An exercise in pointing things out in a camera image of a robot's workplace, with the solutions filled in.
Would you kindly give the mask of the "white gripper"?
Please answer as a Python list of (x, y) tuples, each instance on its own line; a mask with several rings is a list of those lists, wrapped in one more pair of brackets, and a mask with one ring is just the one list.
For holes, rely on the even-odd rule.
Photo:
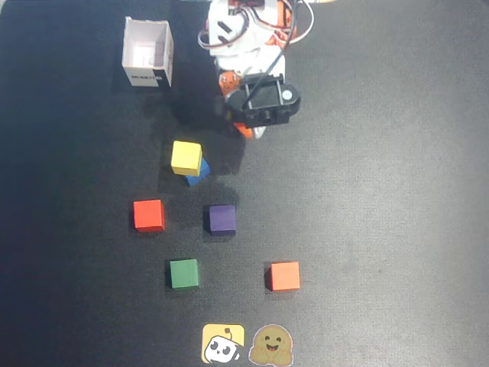
[[(216, 54), (214, 58), (217, 66), (220, 70), (224, 70), (219, 74), (219, 87), (225, 99), (238, 90), (241, 84), (240, 76), (265, 73), (279, 53), (279, 51), (253, 51), (243, 54)], [(245, 138), (260, 139), (267, 129), (266, 126), (251, 129), (240, 122), (233, 122), (233, 125)]]

